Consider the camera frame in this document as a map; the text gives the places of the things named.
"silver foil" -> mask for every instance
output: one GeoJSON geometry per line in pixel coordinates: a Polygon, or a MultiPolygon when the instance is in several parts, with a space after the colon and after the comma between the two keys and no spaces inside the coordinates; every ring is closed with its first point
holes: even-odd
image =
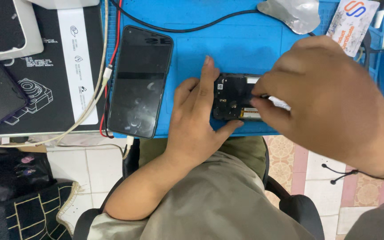
{"type": "Polygon", "coordinates": [[[267,0],[257,9],[283,21],[297,34],[312,32],[320,24],[319,0],[267,0]]]}

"fingernail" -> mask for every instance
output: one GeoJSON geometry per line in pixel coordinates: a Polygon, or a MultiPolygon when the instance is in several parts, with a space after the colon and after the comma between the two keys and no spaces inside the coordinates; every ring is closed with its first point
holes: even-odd
{"type": "Polygon", "coordinates": [[[205,56],[204,65],[207,65],[210,62],[210,56],[205,56]]]}

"tiled floor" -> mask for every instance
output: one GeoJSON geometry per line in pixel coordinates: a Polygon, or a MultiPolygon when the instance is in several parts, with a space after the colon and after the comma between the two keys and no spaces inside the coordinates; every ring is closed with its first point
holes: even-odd
{"type": "MultiPolygon", "coordinates": [[[[124,147],[125,139],[105,139],[99,144],[107,143],[124,147]]],[[[62,216],[75,226],[84,211],[100,208],[108,192],[122,177],[120,150],[115,146],[99,146],[48,147],[47,151],[53,176],[76,181],[81,186],[80,194],[62,216]]]]}
{"type": "MultiPolygon", "coordinates": [[[[343,240],[361,214],[384,203],[384,181],[365,175],[340,177],[321,165],[345,172],[350,166],[310,152],[283,136],[265,137],[268,142],[270,171],[291,194],[304,194],[314,202],[324,228],[326,240],[343,240]]],[[[266,196],[278,207],[280,200],[266,191],[266,196]]]]}
{"type": "MultiPolygon", "coordinates": [[[[304,194],[312,199],[323,223],[326,240],[342,240],[358,217],[384,203],[384,182],[364,175],[351,175],[337,181],[340,175],[321,167],[344,172],[353,168],[310,152],[283,136],[264,136],[270,156],[269,175],[291,194],[304,194]]],[[[101,144],[125,146],[125,139],[105,139],[101,144]]],[[[73,226],[90,208],[99,208],[113,185],[122,176],[119,149],[113,146],[47,148],[53,175],[79,182],[82,191],[63,215],[73,226]]],[[[266,191],[276,207],[279,199],[266,191]]]]}

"blue silicone repair mat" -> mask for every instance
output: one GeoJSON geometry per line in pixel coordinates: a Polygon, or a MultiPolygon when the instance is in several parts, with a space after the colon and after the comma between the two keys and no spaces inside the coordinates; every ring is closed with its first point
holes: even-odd
{"type": "MultiPolygon", "coordinates": [[[[170,29],[188,29],[212,22],[227,14],[256,9],[260,0],[124,0],[123,9],[136,18],[170,29]]],[[[338,5],[338,0],[320,1],[321,23],[313,31],[324,35],[338,5]]],[[[115,7],[110,5],[108,58],[115,45],[115,7]]],[[[122,16],[122,26],[137,24],[122,16]]],[[[383,41],[383,29],[376,30],[376,44],[379,49],[383,41]]],[[[174,40],[174,49],[168,73],[163,101],[158,119],[156,138],[168,135],[175,88],[189,77],[200,77],[200,69],[206,55],[215,59],[221,72],[242,74],[263,74],[270,70],[275,61],[288,51],[297,40],[308,35],[297,35],[282,22],[260,13],[243,14],[229,18],[204,30],[190,33],[167,33],[174,40]]],[[[372,75],[377,75],[379,56],[372,59],[372,75]]],[[[214,129],[225,124],[210,120],[214,129]]],[[[263,122],[246,122],[233,136],[278,134],[263,122]]],[[[125,135],[114,133],[117,138],[125,135]]]]}

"white charger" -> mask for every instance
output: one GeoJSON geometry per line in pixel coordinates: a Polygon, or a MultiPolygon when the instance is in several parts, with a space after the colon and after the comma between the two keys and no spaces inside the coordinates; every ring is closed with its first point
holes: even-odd
{"type": "Polygon", "coordinates": [[[25,57],[44,51],[41,35],[32,3],[26,0],[0,0],[0,61],[25,57]],[[16,30],[6,29],[9,24],[17,26],[16,30]],[[15,44],[5,44],[1,39],[21,39],[15,44]]]}

